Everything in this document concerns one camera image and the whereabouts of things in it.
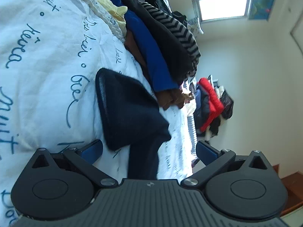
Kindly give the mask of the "grey navy knit sweater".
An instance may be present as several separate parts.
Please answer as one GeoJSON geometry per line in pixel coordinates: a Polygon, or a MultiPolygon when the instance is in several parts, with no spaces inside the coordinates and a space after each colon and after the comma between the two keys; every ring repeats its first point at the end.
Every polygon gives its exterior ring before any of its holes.
{"type": "Polygon", "coordinates": [[[129,147],[129,179],[155,180],[158,150],[171,139],[157,101],[138,80],[106,68],[97,72],[95,89],[108,149],[129,147]]]}

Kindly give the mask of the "black bag on pile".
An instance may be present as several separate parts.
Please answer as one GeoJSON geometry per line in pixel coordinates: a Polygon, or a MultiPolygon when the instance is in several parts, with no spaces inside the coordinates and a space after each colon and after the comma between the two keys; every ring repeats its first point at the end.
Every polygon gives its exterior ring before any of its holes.
{"type": "Polygon", "coordinates": [[[234,101],[226,90],[223,91],[220,101],[224,106],[224,110],[221,113],[222,117],[226,120],[230,119],[233,115],[234,101]]]}

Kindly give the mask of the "navy puffer jacket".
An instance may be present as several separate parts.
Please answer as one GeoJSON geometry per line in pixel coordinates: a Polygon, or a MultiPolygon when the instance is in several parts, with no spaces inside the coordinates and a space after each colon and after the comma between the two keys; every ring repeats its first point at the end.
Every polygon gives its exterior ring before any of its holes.
{"type": "Polygon", "coordinates": [[[195,91],[196,110],[194,112],[194,120],[196,129],[200,129],[209,118],[209,95],[205,89],[197,84],[195,91]]]}

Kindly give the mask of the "red puffer jacket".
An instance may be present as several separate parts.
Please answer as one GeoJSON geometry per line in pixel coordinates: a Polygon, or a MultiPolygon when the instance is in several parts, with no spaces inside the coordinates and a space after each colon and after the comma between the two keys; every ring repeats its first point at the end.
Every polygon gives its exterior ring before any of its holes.
{"type": "Polygon", "coordinates": [[[224,105],[217,97],[217,94],[209,83],[208,79],[201,78],[199,79],[198,84],[203,90],[206,91],[206,95],[208,97],[206,107],[209,108],[209,111],[206,113],[206,121],[204,121],[202,126],[199,128],[201,132],[204,132],[211,122],[223,112],[224,105]]]}

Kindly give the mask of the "blue garment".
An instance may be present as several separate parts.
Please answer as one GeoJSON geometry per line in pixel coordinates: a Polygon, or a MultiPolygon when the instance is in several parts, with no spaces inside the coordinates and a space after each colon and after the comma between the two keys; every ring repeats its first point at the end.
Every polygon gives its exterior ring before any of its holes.
{"type": "Polygon", "coordinates": [[[142,72],[155,92],[178,89],[162,53],[149,30],[135,12],[124,14],[126,38],[124,45],[142,67],[142,72]]]}

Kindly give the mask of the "black white striped garment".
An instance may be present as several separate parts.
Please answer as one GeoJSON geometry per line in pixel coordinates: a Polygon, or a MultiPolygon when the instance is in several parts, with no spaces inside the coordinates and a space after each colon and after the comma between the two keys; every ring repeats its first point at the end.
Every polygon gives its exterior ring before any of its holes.
{"type": "Polygon", "coordinates": [[[201,57],[195,37],[174,17],[139,0],[121,0],[145,24],[156,41],[173,80],[193,77],[201,57]]]}

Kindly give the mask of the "white script-print bed cover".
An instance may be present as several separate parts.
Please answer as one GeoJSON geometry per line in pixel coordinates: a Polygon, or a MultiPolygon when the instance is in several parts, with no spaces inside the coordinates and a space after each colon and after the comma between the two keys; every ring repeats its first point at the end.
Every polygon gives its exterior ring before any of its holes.
{"type": "Polygon", "coordinates": [[[120,0],[1,0],[1,226],[17,213],[10,192],[36,149],[58,152],[104,139],[95,76],[106,68],[138,80],[124,45],[120,0]]]}

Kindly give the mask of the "floral pillow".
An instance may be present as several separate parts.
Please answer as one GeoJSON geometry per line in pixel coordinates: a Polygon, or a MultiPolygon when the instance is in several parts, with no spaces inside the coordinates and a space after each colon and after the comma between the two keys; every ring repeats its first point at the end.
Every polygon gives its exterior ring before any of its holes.
{"type": "Polygon", "coordinates": [[[188,23],[188,30],[191,31],[191,33],[193,34],[193,36],[197,37],[199,35],[203,35],[204,32],[201,28],[201,25],[200,25],[200,20],[199,20],[199,17],[195,17],[193,19],[189,19],[187,21],[188,23]]]}

